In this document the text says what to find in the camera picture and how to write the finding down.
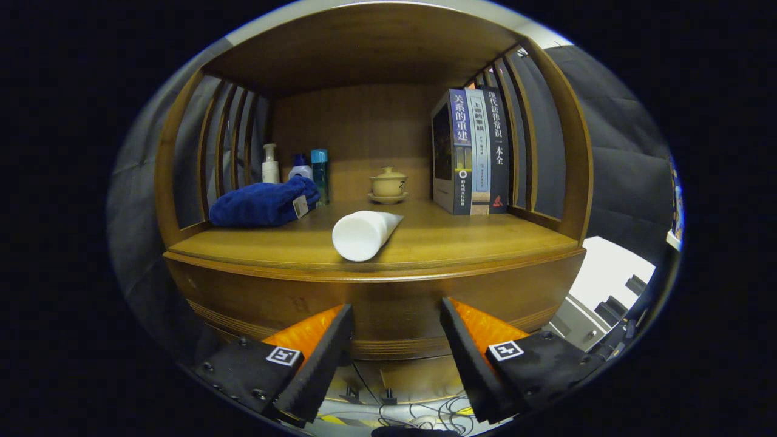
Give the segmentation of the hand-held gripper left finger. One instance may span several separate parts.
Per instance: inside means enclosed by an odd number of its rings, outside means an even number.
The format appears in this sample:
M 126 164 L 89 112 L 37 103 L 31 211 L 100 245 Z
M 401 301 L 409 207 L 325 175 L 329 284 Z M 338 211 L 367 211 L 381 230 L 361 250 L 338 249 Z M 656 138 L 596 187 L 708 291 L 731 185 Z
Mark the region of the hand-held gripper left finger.
M 265 418 L 312 423 L 352 334 L 352 306 L 337 305 L 263 341 L 240 337 L 195 365 L 194 373 Z

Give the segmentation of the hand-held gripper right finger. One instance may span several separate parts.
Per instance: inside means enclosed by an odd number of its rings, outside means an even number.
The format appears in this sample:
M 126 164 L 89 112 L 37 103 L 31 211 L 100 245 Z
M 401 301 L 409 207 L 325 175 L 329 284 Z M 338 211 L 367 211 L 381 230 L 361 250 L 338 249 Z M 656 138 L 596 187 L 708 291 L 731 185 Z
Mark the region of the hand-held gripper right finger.
M 447 297 L 441 301 L 439 321 L 480 422 L 494 424 L 547 408 L 606 360 L 549 330 L 526 334 Z

